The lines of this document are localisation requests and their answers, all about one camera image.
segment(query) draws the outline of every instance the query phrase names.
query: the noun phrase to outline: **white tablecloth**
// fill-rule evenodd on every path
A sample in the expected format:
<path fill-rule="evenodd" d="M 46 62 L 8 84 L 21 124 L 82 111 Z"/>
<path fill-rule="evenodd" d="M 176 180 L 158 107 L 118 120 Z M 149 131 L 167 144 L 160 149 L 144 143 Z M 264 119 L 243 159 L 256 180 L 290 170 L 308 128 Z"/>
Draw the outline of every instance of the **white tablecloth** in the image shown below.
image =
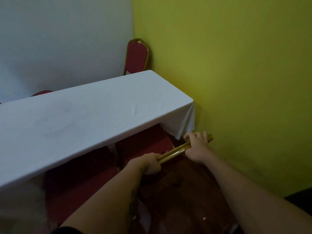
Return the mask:
<path fill-rule="evenodd" d="M 0 105 L 0 188 L 157 123 L 194 129 L 193 100 L 151 70 Z"/>

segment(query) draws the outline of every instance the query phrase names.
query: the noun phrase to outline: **gold metal frame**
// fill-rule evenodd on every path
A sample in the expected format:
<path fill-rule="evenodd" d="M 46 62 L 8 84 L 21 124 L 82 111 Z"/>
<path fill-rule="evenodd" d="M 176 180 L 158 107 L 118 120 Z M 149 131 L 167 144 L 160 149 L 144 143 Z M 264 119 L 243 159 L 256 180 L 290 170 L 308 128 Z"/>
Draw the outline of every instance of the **gold metal frame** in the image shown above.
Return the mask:
<path fill-rule="evenodd" d="M 146 45 L 146 43 L 144 43 L 144 41 L 142 39 L 132 39 L 132 40 L 129 41 L 129 43 L 134 42 L 134 41 L 135 42 L 140 41 L 145 46 L 145 48 L 147 49 L 146 60 L 145 60 L 144 68 L 143 68 L 143 71 L 145 71 L 146 65 L 147 65 L 147 63 L 149 61 L 149 48 Z M 124 74 L 123 75 L 126 75 L 126 71 L 127 71 L 126 65 L 127 65 L 127 58 L 128 58 L 128 46 L 129 46 L 129 43 L 127 45 L 126 62 L 124 63 Z"/>
<path fill-rule="evenodd" d="M 213 137 L 211 135 L 208 135 L 208 143 L 213 140 Z M 191 147 L 191 142 L 186 142 L 183 145 L 180 145 L 179 147 L 169 151 L 168 153 L 165 153 L 158 157 L 157 161 L 159 164 L 162 164 L 166 161 L 169 161 L 170 159 L 177 157 L 178 155 L 184 153 L 187 149 Z"/>

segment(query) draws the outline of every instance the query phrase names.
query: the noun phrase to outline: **green wall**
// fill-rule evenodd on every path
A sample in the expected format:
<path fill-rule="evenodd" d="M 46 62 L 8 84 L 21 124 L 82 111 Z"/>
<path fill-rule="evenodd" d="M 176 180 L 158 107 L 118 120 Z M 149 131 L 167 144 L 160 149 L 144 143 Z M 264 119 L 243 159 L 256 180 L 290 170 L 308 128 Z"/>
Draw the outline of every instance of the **green wall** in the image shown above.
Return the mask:
<path fill-rule="evenodd" d="M 312 0 L 132 0 L 152 69 L 195 101 L 196 129 L 285 196 L 312 186 Z"/>

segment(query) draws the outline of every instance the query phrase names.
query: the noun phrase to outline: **hand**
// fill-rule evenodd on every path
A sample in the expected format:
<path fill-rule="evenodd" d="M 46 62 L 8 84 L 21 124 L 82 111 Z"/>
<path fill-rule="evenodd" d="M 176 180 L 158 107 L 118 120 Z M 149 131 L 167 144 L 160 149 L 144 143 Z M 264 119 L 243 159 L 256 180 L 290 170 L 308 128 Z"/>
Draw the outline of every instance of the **hand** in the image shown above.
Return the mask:
<path fill-rule="evenodd" d="M 159 153 L 146 153 L 141 157 L 131 159 L 128 164 L 137 164 L 142 174 L 156 174 L 161 170 L 161 166 L 157 161 L 159 156 L 161 156 Z"/>
<path fill-rule="evenodd" d="M 186 157 L 197 163 L 204 163 L 209 154 L 213 152 L 208 147 L 207 133 L 188 132 L 184 136 L 185 139 L 190 139 L 191 148 L 185 151 Z"/>

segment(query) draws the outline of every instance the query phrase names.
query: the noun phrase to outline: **forearm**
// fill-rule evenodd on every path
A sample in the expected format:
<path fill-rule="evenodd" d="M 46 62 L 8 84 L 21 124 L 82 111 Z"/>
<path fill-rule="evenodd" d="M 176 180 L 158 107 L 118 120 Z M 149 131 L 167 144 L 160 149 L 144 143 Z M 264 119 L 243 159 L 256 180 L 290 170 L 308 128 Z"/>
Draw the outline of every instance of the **forearm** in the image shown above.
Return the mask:
<path fill-rule="evenodd" d="M 312 218 L 207 151 L 204 164 L 215 176 L 234 215 L 248 233 L 312 233 Z"/>
<path fill-rule="evenodd" d="M 145 167 L 144 162 L 131 160 L 62 226 L 74 227 L 84 234 L 126 233 L 133 218 L 136 194 Z"/>

